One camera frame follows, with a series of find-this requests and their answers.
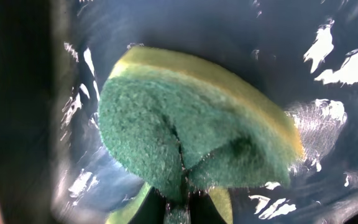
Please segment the black water basin tray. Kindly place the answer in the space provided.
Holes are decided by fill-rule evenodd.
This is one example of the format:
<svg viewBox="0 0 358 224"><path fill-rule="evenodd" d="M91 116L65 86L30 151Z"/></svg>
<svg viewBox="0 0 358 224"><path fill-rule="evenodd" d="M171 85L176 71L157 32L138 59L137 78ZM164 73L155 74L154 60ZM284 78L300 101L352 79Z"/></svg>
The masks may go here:
<svg viewBox="0 0 358 224"><path fill-rule="evenodd" d="M0 223L129 223L151 190L99 136L133 47L212 61L295 121L290 185L228 191L234 223L358 223L358 1L0 1Z"/></svg>

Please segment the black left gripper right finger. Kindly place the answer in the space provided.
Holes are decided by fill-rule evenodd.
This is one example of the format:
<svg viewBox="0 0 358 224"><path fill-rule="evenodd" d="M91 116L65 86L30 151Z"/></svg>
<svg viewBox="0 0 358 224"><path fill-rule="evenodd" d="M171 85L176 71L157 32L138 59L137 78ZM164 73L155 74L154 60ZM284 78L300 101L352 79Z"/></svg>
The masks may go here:
<svg viewBox="0 0 358 224"><path fill-rule="evenodd" d="M218 224L217 212L210 196L204 192L195 192L189 201L191 224Z"/></svg>

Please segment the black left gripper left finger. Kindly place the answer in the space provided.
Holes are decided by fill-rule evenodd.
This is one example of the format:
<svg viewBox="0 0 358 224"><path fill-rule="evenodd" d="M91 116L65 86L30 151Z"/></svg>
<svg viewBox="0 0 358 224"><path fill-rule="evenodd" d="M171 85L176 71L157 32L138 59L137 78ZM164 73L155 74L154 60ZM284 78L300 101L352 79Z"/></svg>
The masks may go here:
<svg viewBox="0 0 358 224"><path fill-rule="evenodd" d="M163 224L166 203L166 198L152 187L129 224Z"/></svg>

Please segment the green yellow sponge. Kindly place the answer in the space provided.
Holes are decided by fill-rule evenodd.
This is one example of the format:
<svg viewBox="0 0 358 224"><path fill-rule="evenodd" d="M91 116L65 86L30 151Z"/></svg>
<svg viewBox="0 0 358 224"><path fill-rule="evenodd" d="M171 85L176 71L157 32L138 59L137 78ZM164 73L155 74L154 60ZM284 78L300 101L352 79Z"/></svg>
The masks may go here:
<svg viewBox="0 0 358 224"><path fill-rule="evenodd" d="M167 200L165 223L190 222L190 197L209 193L232 222L228 191L290 183L303 156L284 110L236 74L193 55L133 47L100 94L99 132L109 153Z"/></svg>

